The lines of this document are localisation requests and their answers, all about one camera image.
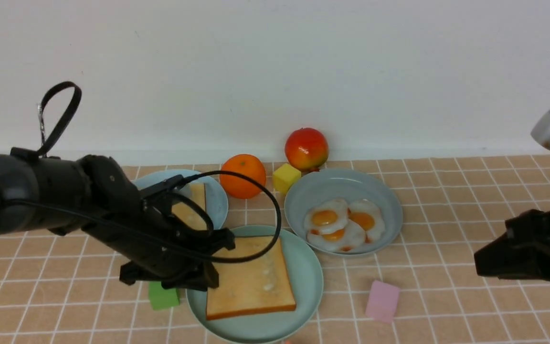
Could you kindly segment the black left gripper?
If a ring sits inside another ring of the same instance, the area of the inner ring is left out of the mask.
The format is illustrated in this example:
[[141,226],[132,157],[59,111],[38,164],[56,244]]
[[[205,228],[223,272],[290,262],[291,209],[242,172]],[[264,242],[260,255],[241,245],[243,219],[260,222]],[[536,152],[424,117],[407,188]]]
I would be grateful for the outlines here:
[[[139,190],[112,158],[87,155],[78,162],[90,178],[91,198],[101,217],[82,230],[128,259],[120,267],[120,282],[131,286],[154,281],[165,290],[208,291],[220,286],[212,263],[235,263],[236,259],[214,254],[222,248],[234,249],[235,236],[227,228],[208,230],[207,213],[179,194],[186,185],[183,176]],[[192,229],[173,215],[176,201],[194,209],[207,229]]]

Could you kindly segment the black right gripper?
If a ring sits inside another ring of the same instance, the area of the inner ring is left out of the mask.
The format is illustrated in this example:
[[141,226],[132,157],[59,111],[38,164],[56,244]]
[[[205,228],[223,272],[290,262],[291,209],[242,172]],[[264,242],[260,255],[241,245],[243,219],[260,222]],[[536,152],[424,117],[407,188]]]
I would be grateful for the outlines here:
[[550,211],[531,209],[505,225],[503,235],[474,253],[476,274],[550,282]]

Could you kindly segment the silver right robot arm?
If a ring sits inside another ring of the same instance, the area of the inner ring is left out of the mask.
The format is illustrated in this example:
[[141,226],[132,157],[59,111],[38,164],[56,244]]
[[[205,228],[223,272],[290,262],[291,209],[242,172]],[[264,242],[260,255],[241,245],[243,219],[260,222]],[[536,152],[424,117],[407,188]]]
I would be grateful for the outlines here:
[[[550,110],[531,132],[550,151]],[[550,211],[531,209],[505,222],[506,232],[474,253],[476,274],[500,280],[550,282]]]

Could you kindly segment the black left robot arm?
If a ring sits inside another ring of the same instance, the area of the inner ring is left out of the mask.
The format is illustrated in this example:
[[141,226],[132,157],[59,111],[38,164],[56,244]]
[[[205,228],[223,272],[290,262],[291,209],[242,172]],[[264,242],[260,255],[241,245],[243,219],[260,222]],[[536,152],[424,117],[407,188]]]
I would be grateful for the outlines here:
[[0,155],[0,235],[81,230],[126,257],[122,283],[207,291],[220,284],[213,255],[234,248],[222,229],[223,188],[183,170],[128,179],[112,158],[77,161]]

